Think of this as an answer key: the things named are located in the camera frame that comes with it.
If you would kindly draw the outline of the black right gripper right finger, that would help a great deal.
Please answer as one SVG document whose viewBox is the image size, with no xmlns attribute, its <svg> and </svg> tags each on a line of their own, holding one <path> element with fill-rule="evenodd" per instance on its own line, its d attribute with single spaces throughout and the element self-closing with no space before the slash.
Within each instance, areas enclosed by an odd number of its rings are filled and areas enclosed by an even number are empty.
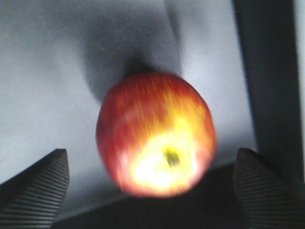
<svg viewBox="0 0 305 229">
<path fill-rule="evenodd" d="M 260 154 L 240 148 L 236 155 L 233 186 L 252 229 L 303 229 L 305 184 L 282 176 Z"/>
</svg>

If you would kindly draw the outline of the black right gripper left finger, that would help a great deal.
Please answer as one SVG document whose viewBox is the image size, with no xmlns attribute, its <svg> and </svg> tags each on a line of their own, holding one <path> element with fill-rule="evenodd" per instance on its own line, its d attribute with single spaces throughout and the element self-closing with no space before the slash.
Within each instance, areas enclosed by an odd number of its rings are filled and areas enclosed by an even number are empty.
<svg viewBox="0 0 305 229">
<path fill-rule="evenodd" d="M 0 185 L 2 229 L 49 229 L 70 182 L 66 149 L 55 149 Z"/>
</svg>

